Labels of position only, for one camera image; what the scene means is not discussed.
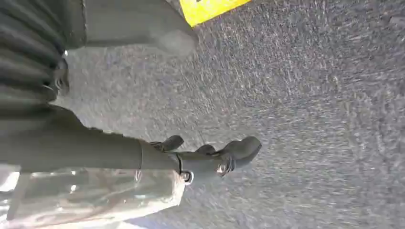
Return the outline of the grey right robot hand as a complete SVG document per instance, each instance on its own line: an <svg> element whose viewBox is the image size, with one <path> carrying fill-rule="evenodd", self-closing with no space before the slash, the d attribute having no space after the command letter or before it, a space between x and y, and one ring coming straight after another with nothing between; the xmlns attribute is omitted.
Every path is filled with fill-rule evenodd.
<svg viewBox="0 0 405 229"><path fill-rule="evenodd" d="M249 136L221 150L177 152L175 135L146 142L84 126L53 104L68 90L64 52L148 44L174 55L194 51L198 36L165 0L3 0L0 3L0 161L23 171L63 167L173 169L192 180L224 176L261 148Z"/></svg>

